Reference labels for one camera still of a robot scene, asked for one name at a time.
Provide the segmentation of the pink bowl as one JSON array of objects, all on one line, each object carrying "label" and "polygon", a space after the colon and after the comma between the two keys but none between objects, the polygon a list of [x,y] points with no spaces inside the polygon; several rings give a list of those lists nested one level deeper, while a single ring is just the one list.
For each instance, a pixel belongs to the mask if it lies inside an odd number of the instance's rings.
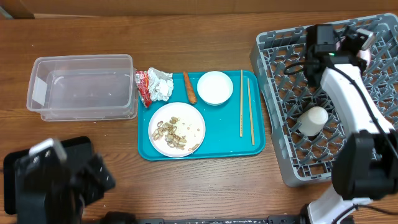
[{"label": "pink bowl", "polygon": [[[341,44],[342,44],[342,42],[344,41],[344,37],[341,39],[341,40],[338,40],[337,41],[337,43],[336,43],[336,49],[338,50],[340,47],[341,47]],[[363,59],[363,60],[365,60],[366,61],[366,67],[369,67],[370,66],[370,63],[371,63],[371,53],[370,53],[370,50],[369,49],[367,49],[367,50],[360,50],[358,53],[357,53],[357,56],[359,57],[359,58],[361,58],[361,59]]]}]

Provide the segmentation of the white cup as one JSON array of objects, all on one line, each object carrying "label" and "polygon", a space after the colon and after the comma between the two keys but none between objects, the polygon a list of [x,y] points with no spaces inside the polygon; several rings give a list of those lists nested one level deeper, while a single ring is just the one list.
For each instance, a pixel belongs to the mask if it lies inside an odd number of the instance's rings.
[{"label": "white cup", "polygon": [[304,112],[297,121],[301,123],[298,130],[302,134],[316,136],[328,121],[328,113],[324,108],[314,106]]}]

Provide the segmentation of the wooden chopstick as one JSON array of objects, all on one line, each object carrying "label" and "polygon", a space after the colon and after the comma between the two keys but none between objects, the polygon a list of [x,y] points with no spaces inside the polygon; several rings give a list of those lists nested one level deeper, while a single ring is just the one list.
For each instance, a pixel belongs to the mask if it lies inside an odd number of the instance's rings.
[{"label": "wooden chopstick", "polygon": [[240,71],[239,136],[243,137],[243,70]]},{"label": "wooden chopstick", "polygon": [[248,86],[249,121],[250,121],[250,128],[251,128],[251,144],[252,144],[252,146],[254,146],[255,145],[255,137],[254,137],[254,125],[253,125],[253,117],[252,117],[251,85],[250,85],[249,79],[247,79],[247,86]]}]

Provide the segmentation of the white bowl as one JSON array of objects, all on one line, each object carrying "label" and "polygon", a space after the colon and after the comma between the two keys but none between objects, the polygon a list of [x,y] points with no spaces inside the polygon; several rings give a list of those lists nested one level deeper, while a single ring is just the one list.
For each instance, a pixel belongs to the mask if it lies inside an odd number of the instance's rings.
[{"label": "white bowl", "polygon": [[218,106],[226,102],[234,90],[233,82],[227,74],[219,71],[206,72],[197,83],[197,92],[207,104]]}]

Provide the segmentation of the orange carrot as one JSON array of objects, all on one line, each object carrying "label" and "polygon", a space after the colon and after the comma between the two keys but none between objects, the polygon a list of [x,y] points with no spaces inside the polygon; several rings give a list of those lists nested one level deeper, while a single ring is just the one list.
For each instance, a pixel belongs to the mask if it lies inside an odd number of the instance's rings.
[{"label": "orange carrot", "polygon": [[184,78],[184,81],[185,81],[185,88],[186,88],[188,100],[189,100],[189,102],[191,104],[194,105],[194,104],[197,103],[197,97],[196,97],[196,94],[195,94],[195,92],[193,90],[192,83],[190,81],[190,78],[189,78],[187,72],[183,72],[183,78]]}]

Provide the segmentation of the white tissue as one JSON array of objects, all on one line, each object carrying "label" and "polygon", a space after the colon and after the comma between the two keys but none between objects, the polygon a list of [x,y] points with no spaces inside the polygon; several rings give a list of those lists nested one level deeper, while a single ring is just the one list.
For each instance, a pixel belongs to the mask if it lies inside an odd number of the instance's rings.
[{"label": "white tissue", "polygon": [[156,68],[149,68],[149,93],[152,101],[168,101],[174,90],[173,73],[166,73]]}]

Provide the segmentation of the white plate with food scraps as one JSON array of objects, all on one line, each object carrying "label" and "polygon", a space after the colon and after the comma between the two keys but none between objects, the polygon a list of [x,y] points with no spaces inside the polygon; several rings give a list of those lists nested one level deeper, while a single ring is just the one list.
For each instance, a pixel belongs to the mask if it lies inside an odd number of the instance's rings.
[{"label": "white plate with food scraps", "polygon": [[149,141],[166,157],[182,158],[196,152],[204,142],[206,124],[201,113],[187,103],[161,106],[148,124]]}]

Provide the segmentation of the red snack wrapper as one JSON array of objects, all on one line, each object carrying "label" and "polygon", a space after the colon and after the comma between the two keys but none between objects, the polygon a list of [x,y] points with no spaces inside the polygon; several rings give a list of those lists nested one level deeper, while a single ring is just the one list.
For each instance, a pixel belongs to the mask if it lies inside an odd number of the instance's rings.
[{"label": "red snack wrapper", "polygon": [[149,92],[149,76],[146,71],[136,70],[134,74],[139,96],[146,108],[152,104]]}]

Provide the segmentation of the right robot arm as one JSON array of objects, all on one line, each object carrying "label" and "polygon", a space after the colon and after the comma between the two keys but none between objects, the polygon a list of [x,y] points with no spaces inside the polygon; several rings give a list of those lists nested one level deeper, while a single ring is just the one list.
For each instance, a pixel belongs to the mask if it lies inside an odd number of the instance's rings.
[{"label": "right robot arm", "polygon": [[330,97],[346,143],[333,163],[329,189],[307,207],[310,223],[339,223],[359,207],[397,193],[397,131],[362,81],[373,32],[347,27],[340,39],[331,24],[306,29],[303,72]]}]

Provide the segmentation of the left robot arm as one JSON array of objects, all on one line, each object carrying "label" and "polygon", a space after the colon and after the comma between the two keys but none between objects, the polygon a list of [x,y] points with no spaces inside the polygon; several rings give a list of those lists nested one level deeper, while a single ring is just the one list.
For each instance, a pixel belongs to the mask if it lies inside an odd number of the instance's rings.
[{"label": "left robot arm", "polygon": [[85,208],[101,200],[116,181],[100,154],[54,150],[24,156],[15,164],[18,223],[83,223]]}]

